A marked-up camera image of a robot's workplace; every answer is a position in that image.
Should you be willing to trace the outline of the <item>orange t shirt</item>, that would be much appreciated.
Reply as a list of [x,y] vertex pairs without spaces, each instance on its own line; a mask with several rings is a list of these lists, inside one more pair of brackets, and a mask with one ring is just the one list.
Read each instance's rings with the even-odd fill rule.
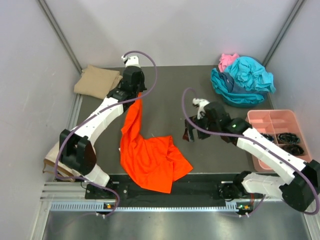
[[173,182],[193,170],[193,166],[174,145],[171,135],[144,138],[141,135],[143,100],[128,109],[121,129],[120,164],[141,188],[169,194]]

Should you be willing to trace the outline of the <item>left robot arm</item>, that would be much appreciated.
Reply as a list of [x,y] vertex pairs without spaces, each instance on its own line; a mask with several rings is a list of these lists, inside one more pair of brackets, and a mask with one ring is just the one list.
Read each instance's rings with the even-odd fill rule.
[[59,136],[60,163],[74,170],[87,181],[96,184],[96,192],[109,198],[114,191],[110,176],[97,164],[94,144],[107,127],[136,101],[145,87],[145,75],[139,64],[128,65],[123,78],[104,98],[100,106],[73,130],[63,130]]

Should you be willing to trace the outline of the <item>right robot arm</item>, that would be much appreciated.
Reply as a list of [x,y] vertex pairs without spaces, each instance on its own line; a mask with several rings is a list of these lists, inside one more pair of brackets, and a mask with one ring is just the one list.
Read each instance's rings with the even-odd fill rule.
[[262,194],[283,200],[288,206],[309,214],[308,207],[315,203],[315,215],[320,211],[320,164],[306,162],[268,140],[249,122],[231,118],[218,102],[194,98],[197,114],[185,119],[184,139],[192,142],[197,130],[199,139],[220,136],[258,160],[267,164],[277,175],[262,175],[251,171],[239,173],[233,180],[233,192],[239,198],[249,194]]

